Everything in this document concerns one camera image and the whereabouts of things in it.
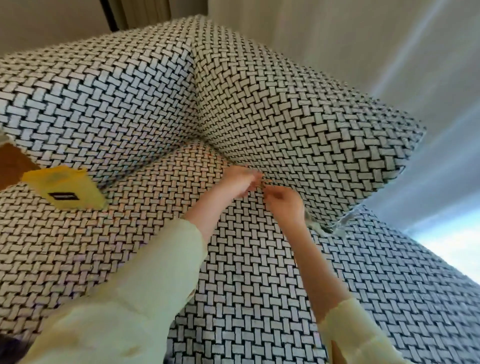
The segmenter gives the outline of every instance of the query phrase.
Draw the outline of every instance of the yellow tag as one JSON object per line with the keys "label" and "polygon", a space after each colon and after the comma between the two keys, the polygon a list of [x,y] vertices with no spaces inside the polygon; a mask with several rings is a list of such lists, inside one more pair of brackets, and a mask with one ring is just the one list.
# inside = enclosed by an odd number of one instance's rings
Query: yellow tag
{"label": "yellow tag", "polygon": [[107,205],[85,170],[67,166],[31,170],[24,173],[22,182],[59,209],[101,210]]}

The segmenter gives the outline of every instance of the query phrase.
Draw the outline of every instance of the light green shirt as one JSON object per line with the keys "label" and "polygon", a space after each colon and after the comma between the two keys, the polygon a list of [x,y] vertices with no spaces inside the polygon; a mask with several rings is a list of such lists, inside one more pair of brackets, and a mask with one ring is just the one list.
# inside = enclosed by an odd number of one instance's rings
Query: light green shirt
{"label": "light green shirt", "polygon": [[[206,255],[193,224],[166,222],[108,282],[56,310],[21,363],[161,363],[170,324],[195,290]],[[335,340],[349,364],[404,363],[356,300],[328,313],[319,331],[329,355]]]}

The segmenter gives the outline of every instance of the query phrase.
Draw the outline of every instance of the sofa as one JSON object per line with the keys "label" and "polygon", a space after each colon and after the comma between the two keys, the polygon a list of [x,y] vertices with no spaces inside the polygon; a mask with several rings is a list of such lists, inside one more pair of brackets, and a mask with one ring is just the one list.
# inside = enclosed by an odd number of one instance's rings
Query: sofa
{"label": "sofa", "polygon": [[[421,123],[205,17],[6,55],[0,126],[37,165],[85,168],[102,211],[0,192],[0,330],[34,340],[163,226],[249,164],[296,189],[336,273],[415,363],[480,363],[480,286],[361,203],[394,180]],[[171,325],[182,363],[323,363],[293,254],[262,194],[222,214],[195,297]]]}

